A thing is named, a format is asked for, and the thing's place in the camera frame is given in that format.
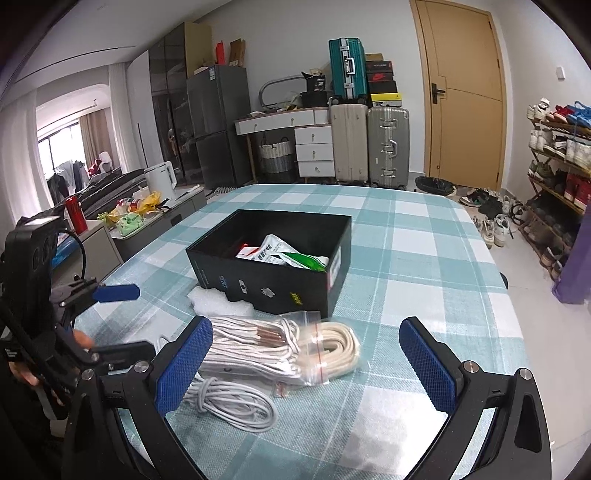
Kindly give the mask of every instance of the red thermos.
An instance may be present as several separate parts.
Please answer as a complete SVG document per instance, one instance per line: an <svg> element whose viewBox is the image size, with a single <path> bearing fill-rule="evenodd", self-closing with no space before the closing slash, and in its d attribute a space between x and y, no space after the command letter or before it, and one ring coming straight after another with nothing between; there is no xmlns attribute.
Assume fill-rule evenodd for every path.
<svg viewBox="0 0 591 480"><path fill-rule="evenodd" d="M84 213L82 213L82 210L80 209L80 203L78 203L76 195L66 198L64 204L68 209L68 215L70 215L70 220L72 221L76 235L86 232L88 230L88 225L86 224Z"/></svg>

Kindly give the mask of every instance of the ceiling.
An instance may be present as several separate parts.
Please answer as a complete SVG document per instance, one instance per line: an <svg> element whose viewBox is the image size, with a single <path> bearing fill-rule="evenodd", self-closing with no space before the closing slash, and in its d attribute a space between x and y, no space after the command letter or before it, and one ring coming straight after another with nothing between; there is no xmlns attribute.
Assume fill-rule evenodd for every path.
<svg viewBox="0 0 591 480"><path fill-rule="evenodd" d="M92 85L61 95L37 107L37 137L44 137L82 115L110 106L108 85Z"/></svg>
<svg viewBox="0 0 591 480"><path fill-rule="evenodd" d="M80 0L21 70L9 101L65 75L131 61L183 21L229 0Z"/></svg>

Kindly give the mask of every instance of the door handle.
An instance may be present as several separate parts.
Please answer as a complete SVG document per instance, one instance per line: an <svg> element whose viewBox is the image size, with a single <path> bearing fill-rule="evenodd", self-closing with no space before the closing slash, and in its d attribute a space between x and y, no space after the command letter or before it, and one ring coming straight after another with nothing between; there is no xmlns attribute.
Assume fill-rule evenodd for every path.
<svg viewBox="0 0 591 480"><path fill-rule="evenodd" d="M437 104L438 104L438 102L439 102L439 98L438 98L438 96L437 96L437 95L439 95L439 94L441 94L441 95L445 95L445 94L446 94L446 91L445 91L445 90L440 90L440 89L438 89L438 88L437 88L437 83L432 83L432 84L431 84L431 97L433 98L433 103L434 103L435 105L437 105Z"/></svg>

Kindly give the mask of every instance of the white cable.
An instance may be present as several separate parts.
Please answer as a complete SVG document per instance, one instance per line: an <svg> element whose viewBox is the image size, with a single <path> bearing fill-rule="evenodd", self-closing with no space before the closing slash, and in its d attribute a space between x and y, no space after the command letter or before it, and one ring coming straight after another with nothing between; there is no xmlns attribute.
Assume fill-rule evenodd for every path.
<svg viewBox="0 0 591 480"><path fill-rule="evenodd" d="M161 335L158 350L169 342ZM199 413L206 411L228 422L237 429L250 433L263 433L277 423L278 412L271 398L256 388L210 377L204 379L199 372L189 385L183 400Z"/></svg>

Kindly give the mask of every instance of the wooden door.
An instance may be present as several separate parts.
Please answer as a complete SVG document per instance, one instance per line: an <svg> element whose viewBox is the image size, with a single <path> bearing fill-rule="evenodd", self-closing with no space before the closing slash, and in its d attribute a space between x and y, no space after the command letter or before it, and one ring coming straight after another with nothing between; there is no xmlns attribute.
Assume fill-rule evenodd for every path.
<svg viewBox="0 0 591 480"><path fill-rule="evenodd" d="M437 0L417 0L416 5L430 87L430 175L496 190L504 157L505 99L489 14Z"/></svg>

